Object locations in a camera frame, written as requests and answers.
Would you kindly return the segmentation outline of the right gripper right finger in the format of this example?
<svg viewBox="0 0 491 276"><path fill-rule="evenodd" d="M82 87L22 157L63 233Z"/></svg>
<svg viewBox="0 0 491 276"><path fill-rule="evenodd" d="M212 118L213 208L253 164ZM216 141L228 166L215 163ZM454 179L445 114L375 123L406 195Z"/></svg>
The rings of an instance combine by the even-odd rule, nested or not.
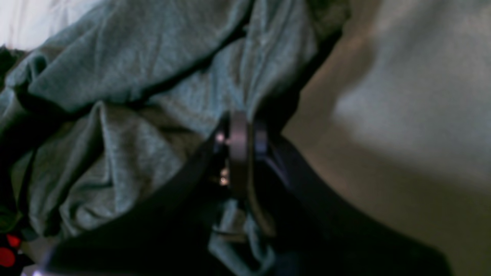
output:
<svg viewBox="0 0 491 276"><path fill-rule="evenodd" d="M274 276L450 276L438 250L369 217L286 138L253 124L254 185L276 231Z"/></svg>

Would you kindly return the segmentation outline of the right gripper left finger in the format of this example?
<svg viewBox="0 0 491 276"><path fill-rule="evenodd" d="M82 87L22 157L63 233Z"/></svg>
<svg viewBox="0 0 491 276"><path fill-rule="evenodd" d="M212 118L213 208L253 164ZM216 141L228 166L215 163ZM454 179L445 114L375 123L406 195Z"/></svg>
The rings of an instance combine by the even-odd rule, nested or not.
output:
<svg viewBox="0 0 491 276"><path fill-rule="evenodd" d="M163 187L121 217L63 241L46 276L154 276L197 267L223 200L248 198L247 115L223 118L213 135Z"/></svg>

